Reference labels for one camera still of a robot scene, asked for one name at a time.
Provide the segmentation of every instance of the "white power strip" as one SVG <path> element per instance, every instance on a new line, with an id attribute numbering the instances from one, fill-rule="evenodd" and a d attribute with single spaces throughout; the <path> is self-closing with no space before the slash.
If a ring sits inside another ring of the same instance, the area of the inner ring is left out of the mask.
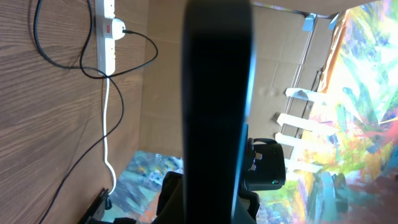
<path id="1" fill-rule="evenodd" d="M 95 0 L 98 69 L 112 75 L 116 69 L 115 40 L 124 37 L 124 22 L 114 15 L 114 0 Z"/>

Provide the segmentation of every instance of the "cardboard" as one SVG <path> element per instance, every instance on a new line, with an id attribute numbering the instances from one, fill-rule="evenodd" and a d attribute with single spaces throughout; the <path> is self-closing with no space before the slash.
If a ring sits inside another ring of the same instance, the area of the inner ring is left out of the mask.
<path id="1" fill-rule="evenodd" d="M 139 132 L 140 150 L 177 157 L 183 156 L 180 42 L 186 2 L 149 1 L 147 35 L 157 44 L 159 56 L 144 69 Z M 260 6 L 254 6 L 253 13 L 257 65 L 248 119 L 249 136 L 274 138 L 279 131 L 297 136 L 300 130 L 291 126 L 280 127 L 273 117 L 275 113 L 297 117 L 305 115 L 310 104 L 288 98 L 284 91 L 289 87 L 311 90 L 317 85 L 314 83 L 318 82 L 318 74 L 327 60 L 333 35 L 333 31 L 328 29 L 330 20 L 318 18 L 313 32 L 305 32 L 302 30 L 305 17 L 301 14 Z M 147 44 L 147 60 L 153 53 L 153 47 Z M 290 158 L 292 148 L 282 147 L 285 157 Z"/>
<path id="2" fill-rule="evenodd" d="M 372 1 L 374 0 L 253 0 L 252 2 L 329 16 Z"/>

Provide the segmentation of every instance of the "black vertical bar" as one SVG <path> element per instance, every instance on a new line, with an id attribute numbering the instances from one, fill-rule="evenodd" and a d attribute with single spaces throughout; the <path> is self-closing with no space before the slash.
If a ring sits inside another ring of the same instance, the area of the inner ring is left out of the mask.
<path id="1" fill-rule="evenodd" d="M 231 223 L 254 59 L 247 0 L 190 1 L 182 54 L 185 223 Z"/>

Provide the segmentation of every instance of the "wooden table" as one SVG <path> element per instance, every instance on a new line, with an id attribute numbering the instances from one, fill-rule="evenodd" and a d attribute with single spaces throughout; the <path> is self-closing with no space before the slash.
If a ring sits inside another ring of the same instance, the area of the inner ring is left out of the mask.
<path id="1" fill-rule="evenodd" d="M 36 0 L 0 2 L 0 222 L 38 223 L 68 168 L 102 136 L 102 80 L 46 62 L 35 48 Z M 128 29 L 146 33 L 147 0 L 117 0 L 116 15 Z M 58 63 L 78 65 L 89 29 L 85 0 L 45 0 L 39 20 L 43 49 Z M 116 42 L 116 68 L 144 61 L 145 40 L 127 35 Z M 96 67 L 96 38 L 84 64 Z M 142 70 L 117 77 L 126 110 L 108 138 L 109 162 L 119 176 L 138 147 Z M 121 114 L 111 85 L 108 130 Z M 45 223 L 76 223 L 111 175 L 98 144 L 72 172 Z"/>

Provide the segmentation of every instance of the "black cable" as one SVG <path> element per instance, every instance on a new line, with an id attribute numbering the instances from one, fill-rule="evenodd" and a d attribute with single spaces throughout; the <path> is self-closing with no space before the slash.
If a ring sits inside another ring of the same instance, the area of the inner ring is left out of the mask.
<path id="1" fill-rule="evenodd" d="M 131 71 L 136 70 L 136 69 L 138 69 L 138 68 L 142 68 L 142 67 L 144 67 L 145 65 L 151 63 L 153 60 L 155 60 L 155 59 L 157 58 L 157 56 L 158 56 L 158 48 L 157 48 L 157 46 L 155 45 L 155 43 L 154 43 L 150 38 L 148 38 L 147 36 L 145 36 L 145 35 L 143 35 L 143 34 L 134 32 L 134 31 L 124 30 L 124 31 L 123 31 L 124 33 L 127 33 L 127 34 L 136 34 L 136 35 L 139 35 L 139 36 L 141 36 L 141 37 L 146 38 L 149 42 L 151 42 L 151 44 L 155 47 L 155 50 L 156 50 L 155 56 L 154 56 L 151 60 L 149 60 L 148 62 L 143 63 L 142 65 L 136 66 L 136 67 L 134 67 L 134 68 L 131 68 L 131 69 L 126 70 L 126 71 L 123 71 L 123 72 L 116 73 L 116 74 L 114 74 L 114 75 L 107 75 L 107 74 L 105 74 L 104 72 L 102 72 L 101 70 L 98 70 L 97 68 L 84 67 L 84 66 L 83 66 L 83 56 L 84 56 L 85 50 L 86 50 L 86 48 L 87 48 L 88 42 L 89 42 L 90 39 L 91 39 L 91 34 L 92 34 L 92 31 L 93 31 L 93 12 L 92 12 L 92 8 L 91 8 L 90 0 L 87 0 L 88 9 L 89 9 L 89 12 L 90 12 L 90 30 L 89 30 L 89 33 L 88 33 L 88 35 L 87 35 L 86 42 L 85 42 L 85 44 L 84 44 L 84 46 L 83 46 L 83 48 L 82 48 L 82 50 L 81 50 L 79 67 L 60 65 L 59 63 L 54 62 L 54 61 L 44 52 L 44 50 L 41 48 L 41 45 L 40 45 L 40 42 L 39 42 L 39 36 L 37 35 L 37 24 L 38 24 L 38 22 L 39 22 L 39 14 L 40 14 L 40 9 L 41 9 L 41 7 L 42 7 L 42 1 L 43 1 L 43 0 L 38 0 L 38 1 L 37 1 L 36 10 L 35 10 L 35 16 L 34 16 L 34 23 L 33 23 L 34 40 L 35 40 L 36 47 L 37 47 L 39 53 L 41 54 L 41 56 L 43 56 L 43 58 L 44 58 L 46 61 L 50 62 L 52 65 L 54 65 L 54 66 L 56 66 L 56 67 L 58 67 L 58 68 L 62 68 L 62 69 L 80 69 L 87 77 L 93 78 L 93 79 L 104 79 L 104 78 L 108 78 L 108 79 L 112 82 L 112 84 L 115 86 L 116 90 L 117 90 L 118 93 L 119 93 L 119 96 L 120 96 L 120 99 L 121 99 L 121 103 L 122 103 L 122 113 L 121 113 L 121 117 L 120 117 L 118 123 L 114 126 L 114 128 L 112 128 L 111 131 L 109 131 L 105 136 L 103 136 L 102 138 L 100 138 L 99 140 L 97 140 L 90 148 L 88 148 L 88 149 L 83 153 L 83 155 L 81 155 L 80 158 L 74 163 L 74 165 L 72 166 L 72 168 L 67 172 L 67 174 L 65 175 L 65 177 L 62 179 L 61 184 L 58 186 L 58 189 L 56 190 L 56 192 L 55 192 L 55 194 L 54 194 L 54 196 L 53 196 L 53 199 L 52 199 L 52 201 L 51 201 L 51 203 L 50 203 L 48 209 L 45 211 L 43 217 L 40 219 L 39 224 L 41 224 L 41 223 L 45 220 L 45 218 L 47 217 L 47 215 L 49 214 L 49 211 L 51 210 L 51 208 L 52 208 L 52 206 L 53 206 L 55 200 L 57 199 L 58 194 L 59 194 L 59 192 L 60 192 L 62 186 L 64 185 L 65 181 L 68 179 L 69 175 L 72 173 L 72 170 L 73 170 L 73 169 L 77 166 L 77 164 L 84 158 L 84 156 L 87 155 L 87 153 L 89 153 L 89 152 L 90 152 L 99 142 L 101 142 L 105 137 L 109 136 L 109 135 L 120 125 L 120 123 L 121 123 L 121 121 L 122 121 L 122 119 L 123 119 L 123 115 L 124 115 L 124 102 L 123 102 L 123 96 L 122 96 L 122 93 L 120 92 L 120 89 L 118 88 L 117 84 L 112 80 L 112 77 L 116 77 L 116 76 L 119 76 L 119 75 L 123 75 L 123 74 L 125 74 L 125 73 L 127 73 L 127 72 L 131 72 Z M 91 76 L 91 75 L 89 75 L 89 74 L 87 74 L 87 73 L 85 72 L 85 69 L 97 71 L 98 73 L 102 74 L 103 77 L 94 77 L 94 76 Z"/>

